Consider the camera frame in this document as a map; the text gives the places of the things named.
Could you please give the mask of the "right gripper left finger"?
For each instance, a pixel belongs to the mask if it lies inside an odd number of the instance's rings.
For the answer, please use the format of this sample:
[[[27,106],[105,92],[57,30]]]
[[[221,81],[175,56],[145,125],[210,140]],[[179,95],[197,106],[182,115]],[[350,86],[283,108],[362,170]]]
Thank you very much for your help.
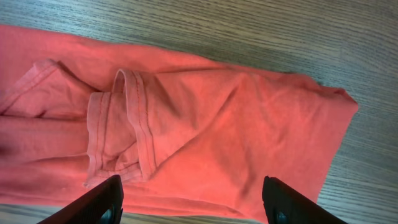
[[[123,198],[121,177],[113,175],[38,224],[120,224]]]

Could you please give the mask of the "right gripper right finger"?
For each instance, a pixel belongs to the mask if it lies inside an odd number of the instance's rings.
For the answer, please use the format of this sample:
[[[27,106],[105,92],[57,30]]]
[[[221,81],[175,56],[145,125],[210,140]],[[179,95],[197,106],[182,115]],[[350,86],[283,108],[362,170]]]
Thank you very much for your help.
[[[264,178],[262,201],[269,224],[347,224],[276,177]]]

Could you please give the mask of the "red printed t-shirt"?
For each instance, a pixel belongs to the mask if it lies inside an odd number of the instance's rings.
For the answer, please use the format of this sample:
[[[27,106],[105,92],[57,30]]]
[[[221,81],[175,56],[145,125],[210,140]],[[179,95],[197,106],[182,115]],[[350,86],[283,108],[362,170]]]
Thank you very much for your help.
[[[357,110],[306,75],[1,26],[1,202],[118,174],[127,212],[265,222],[264,177],[316,201]]]

